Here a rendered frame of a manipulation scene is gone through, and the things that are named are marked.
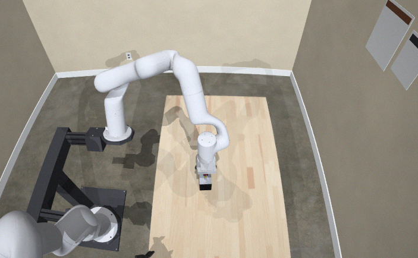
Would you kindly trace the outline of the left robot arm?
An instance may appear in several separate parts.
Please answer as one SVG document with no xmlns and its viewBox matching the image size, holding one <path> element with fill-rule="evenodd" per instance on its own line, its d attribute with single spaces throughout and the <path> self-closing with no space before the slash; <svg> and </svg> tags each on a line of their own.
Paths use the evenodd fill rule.
<svg viewBox="0 0 418 258">
<path fill-rule="evenodd" d="M 194 125 L 210 124 L 216 128 L 216 135 L 205 131 L 197 138 L 200 161 L 198 174 L 216 174 L 213 160 L 216 152 L 230 145 L 228 131 L 220 119 L 208 112 L 196 65 L 175 50 L 164 50 L 141 57 L 128 64 L 102 71 L 95 77 L 94 85 L 99 92 L 110 91 L 104 101 L 107 127 L 103 136 L 109 141 L 121 141 L 131 136 L 132 131 L 125 124 L 124 113 L 124 95 L 128 85 L 132 81 L 150 78 L 168 70 L 173 71 L 180 82 L 190 122 Z"/>
</svg>

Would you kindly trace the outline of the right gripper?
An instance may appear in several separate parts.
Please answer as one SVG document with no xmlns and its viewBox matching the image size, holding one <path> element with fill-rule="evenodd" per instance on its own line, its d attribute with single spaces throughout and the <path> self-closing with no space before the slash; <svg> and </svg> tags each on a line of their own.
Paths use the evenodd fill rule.
<svg viewBox="0 0 418 258">
<path fill-rule="evenodd" d="M 148 251 L 146 253 L 146 255 L 144 255 L 144 254 L 136 255 L 135 258 L 149 258 L 153 255 L 153 253 L 154 253 L 154 251 Z"/>
</svg>

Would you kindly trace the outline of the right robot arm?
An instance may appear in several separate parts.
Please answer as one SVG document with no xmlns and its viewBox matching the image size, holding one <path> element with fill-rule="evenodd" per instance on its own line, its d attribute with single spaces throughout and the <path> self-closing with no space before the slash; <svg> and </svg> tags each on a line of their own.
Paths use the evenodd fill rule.
<svg viewBox="0 0 418 258">
<path fill-rule="evenodd" d="M 105 207 L 90 210 L 79 204 L 55 225 L 37 223 L 27 212 L 13 210 L 0 219 L 0 258 L 43 258 L 48 253 L 65 256 L 82 241 L 109 241 L 117 230 L 115 215 Z"/>
</svg>

